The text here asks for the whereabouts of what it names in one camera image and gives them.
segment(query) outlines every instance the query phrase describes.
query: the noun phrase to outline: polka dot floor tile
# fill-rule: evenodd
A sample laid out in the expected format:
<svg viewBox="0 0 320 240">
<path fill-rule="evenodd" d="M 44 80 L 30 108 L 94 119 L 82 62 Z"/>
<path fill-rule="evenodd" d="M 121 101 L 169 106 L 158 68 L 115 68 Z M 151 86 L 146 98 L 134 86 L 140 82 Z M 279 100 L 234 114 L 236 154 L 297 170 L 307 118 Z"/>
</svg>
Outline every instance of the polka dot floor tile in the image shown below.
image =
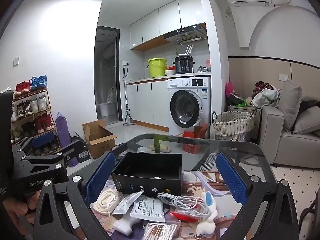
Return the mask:
<svg viewBox="0 0 320 240">
<path fill-rule="evenodd" d="M 272 167 L 272 170 L 277 181 L 285 179 L 289 182 L 299 221 L 301 212 L 308 208 L 316 198 L 316 192 L 320 188 L 320 170 L 296 167 Z M 313 219 L 313 214 L 308 214 L 304 219 L 299 240 L 307 238 L 308 233 L 312 230 Z"/>
</svg>

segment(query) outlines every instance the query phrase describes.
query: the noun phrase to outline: silver screw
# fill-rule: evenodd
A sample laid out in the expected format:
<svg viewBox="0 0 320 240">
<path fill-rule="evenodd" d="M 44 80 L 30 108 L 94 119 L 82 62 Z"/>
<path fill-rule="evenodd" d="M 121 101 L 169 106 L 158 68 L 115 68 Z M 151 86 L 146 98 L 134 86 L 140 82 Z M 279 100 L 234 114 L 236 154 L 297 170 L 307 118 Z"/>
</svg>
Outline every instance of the silver screw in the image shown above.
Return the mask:
<svg viewBox="0 0 320 240">
<path fill-rule="evenodd" d="M 289 183 L 288 183 L 285 179 L 282 179 L 282 180 L 281 180 L 281 184 L 282 184 L 283 186 L 288 186 L 288 185 L 289 185 Z"/>
<path fill-rule="evenodd" d="M 260 179 L 259 179 L 258 176 L 253 175 L 253 176 L 251 176 L 251 180 L 254 181 L 254 182 L 258 182 Z"/>
<path fill-rule="evenodd" d="M 80 176 L 74 176 L 72 179 L 74 182 L 78 182 L 79 180 L 81 180 Z"/>
<path fill-rule="evenodd" d="M 50 180 L 46 180 L 43 185 L 49 186 L 50 184 L 51 184 L 51 181 Z"/>
</svg>

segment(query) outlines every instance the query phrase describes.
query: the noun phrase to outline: shoe rack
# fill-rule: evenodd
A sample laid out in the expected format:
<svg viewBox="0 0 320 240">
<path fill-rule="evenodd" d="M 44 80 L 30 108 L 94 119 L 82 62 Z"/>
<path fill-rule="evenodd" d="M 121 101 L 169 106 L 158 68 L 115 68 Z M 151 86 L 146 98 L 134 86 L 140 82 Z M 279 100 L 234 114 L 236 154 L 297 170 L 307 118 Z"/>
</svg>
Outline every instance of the shoe rack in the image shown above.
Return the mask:
<svg viewBox="0 0 320 240">
<path fill-rule="evenodd" d="M 55 134 L 55 136 L 58 138 L 58 135 L 56 133 L 56 124 L 54 122 L 54 119 L 53 119 L 53 116 L 52 116 L 52 113 L 51 113 L 51 103 L 50 103 L 50 98 L 49 98 L 49 93 L 48 93 L 48 89 L 45 88 L 45 89 L 40 89 L 40 90 L 37 90 L 37 91 L 34 91 L 34 92 L 31 92 L 31 93 L 27 93 L 27 94 L 24 94 L 22 96 L 19 96 L 17 98 L 13 98 L 12 102 L 15 103 L 16 105 L 18 105 L 19 103 L 21 103 L 22 101 L 26 101 L 26 100 L 30 100 L 30 98 L 32 96 L 35 96 L 35 95 L 38 95 L 38 94 L 45 94 L 46 95 L 46 98 L 47 98 L 47 104 L 48 104 L 48 109 L 46 109 L 45 111 L 40 111 L 39 113 L 36 113 L 36 114 L 33 114 L 33 115 L 30 115 L 28 117 L 23 117 L 21 119 L 18 119 L 17 121 L 14 121 L 14 122 L 11 122 L 11 126 L 14 126 L 12 129 L 14 129 L 15 127 L 19 127 L 19 129 L 23 130 L 21 128 L 21 125 L 23 123 L 26 123 L 26 122 L 31 122 L 33 120 L 33 123 L 35 123 L 35 119 L 38 117 L 38 116 L 41 116 L 42 114 L 44 113 L 49 113 L 50 117 L 51 117 L 51 120 L 52 120 L 52 125 L 53 125 L 53 129 L 49 130 L 49 131 L 45 131 L 43 133 L 40 133 L 40 134 L 37 134 L 35 136 L 33 136 L 32 138 L 36 138 L 38 136 L 41 136 L 41 135 L 44 135 L 46 133 L 49 133 L 49 132 L 53 132 Z M 59 144 L 59 148 L 57 150 L 54 150 L 54 151 L 51 151 L 49 153 L 46 153 L 46 154 L 43 154 L 43 155 L 50 155 L 51 153 L 53 152 L 56 152 L 58 151 L 59 149 L 61 149 L 60 147 L 60 144 Z"/>
</svg>

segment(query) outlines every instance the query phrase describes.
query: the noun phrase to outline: countertop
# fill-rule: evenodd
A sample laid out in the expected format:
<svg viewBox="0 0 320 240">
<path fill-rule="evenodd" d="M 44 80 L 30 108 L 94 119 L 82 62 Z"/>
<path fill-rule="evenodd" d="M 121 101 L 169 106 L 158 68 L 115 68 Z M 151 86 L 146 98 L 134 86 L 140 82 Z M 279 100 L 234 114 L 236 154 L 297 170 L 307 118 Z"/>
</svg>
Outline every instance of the countertop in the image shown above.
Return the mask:
<svg viewBox="0 0 320 240">
<path fill-rule="evenodd" d="M 126 84 L 137 84 L 137 83 L 146 83 L 146 82 L 153 82 L 157 80 L 167 80 L 171 78 L 179 78 L 179 77 L 192 77 L 192 76 L 208 76 L 211 75 L 211 72 L 196 72 L 196 73 L 185 73 L 185 74 L 175 74 L 170 76 L 161 76 L 155 78 L 145 78 L 145 79 L 137 79 L 137 80 L 130 80 L 127 81 Z"/>
</svg>

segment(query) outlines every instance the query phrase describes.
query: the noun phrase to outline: rice cooker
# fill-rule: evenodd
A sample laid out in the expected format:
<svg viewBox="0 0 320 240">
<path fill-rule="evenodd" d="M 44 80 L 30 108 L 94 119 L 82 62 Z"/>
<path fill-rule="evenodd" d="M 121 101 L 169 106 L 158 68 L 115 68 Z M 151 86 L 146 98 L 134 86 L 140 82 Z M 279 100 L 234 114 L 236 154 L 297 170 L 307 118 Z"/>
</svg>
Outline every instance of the rice cooker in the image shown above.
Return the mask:
<svg viewBox="0 0 320 240">
<path fill-rule="evenodd" d="M 191 56 L 180 56 L 175 58 L 173 62 L 176 66 L 177 74 L 192 73 L 193 72 L 193 57 Z"/>
</svg>

